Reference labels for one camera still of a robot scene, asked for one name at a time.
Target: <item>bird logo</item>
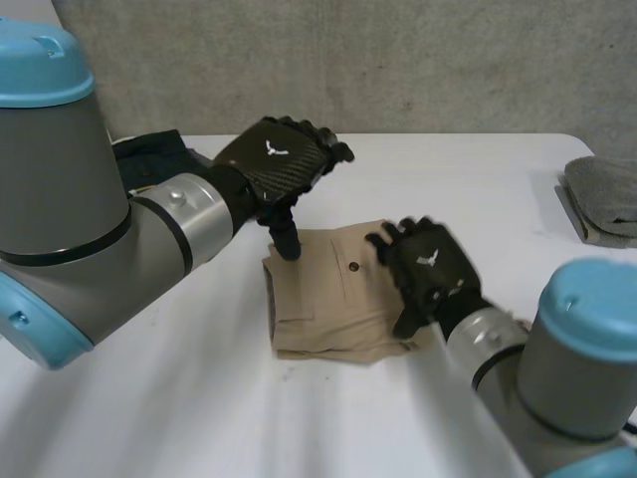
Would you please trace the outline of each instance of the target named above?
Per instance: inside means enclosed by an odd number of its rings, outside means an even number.
[[[423,266],[434,267],[436,265],[436,259],[438,259],[438,249],[434,251],[431,257],[419,257],[416,259],[416,263],[422,264]]]
[[[288,151],[285,151],[285,150],[278,151],[274,149],[273,147],[270,146],[270,142],[267,140],[266,140],[266,149],[268,150],[268,156],[272,156],[273,154],[278,154],[278,155],[290,154]]]

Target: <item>gray wall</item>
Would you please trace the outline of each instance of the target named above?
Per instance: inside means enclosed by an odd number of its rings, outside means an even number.
[[[115,136],[566,132],[637,154],[635,0],[54,0]]]
[[[50,0],[0,0],[0,17],[60,25]]]

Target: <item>khaki pants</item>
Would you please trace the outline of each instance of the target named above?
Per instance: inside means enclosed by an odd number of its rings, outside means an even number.
[[[371,363],[418,348],[391,336],[403,304],[389,271],[364,241],[380,231],[381,222],[300,230],[296,262],[270,247],[264,266],[272,347],[279,357]]]

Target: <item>carbon fiber robotic hand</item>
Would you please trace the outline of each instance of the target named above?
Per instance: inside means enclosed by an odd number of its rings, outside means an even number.
[[[380,264],[389,268],[405,305],[393,335],[408,339],[421,327],[439,321],[449,304],[458,307],[482,298],[476,270],[443,224],[424,217],[418,223],[405,218],[399,225],[400,229],[383,223],[389,244],[376,233],[365,239],[376,248]]]
[[[301,244],[291,208],[337,163],[353,160],[347,144],[326,127],[264,118],[215,157],[205,178],[228,204],[234,233],[255,217],[269,228],[281,256],[296,260]]]

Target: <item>table surface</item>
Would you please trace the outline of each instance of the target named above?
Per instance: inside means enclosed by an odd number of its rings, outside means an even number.
[[[190,136],[212,157],[232,136]],[[590,154],[562,134],[343,134],[356,153],[295,210],[301,228],[430,215],[485,294],[532,318],[556,267],[637,251],[580,243],[553,187]],[[0,341],[5,478],[526,477],[437,341],[372,366],[273,358],[248,224],[215,260],[57,372]]]

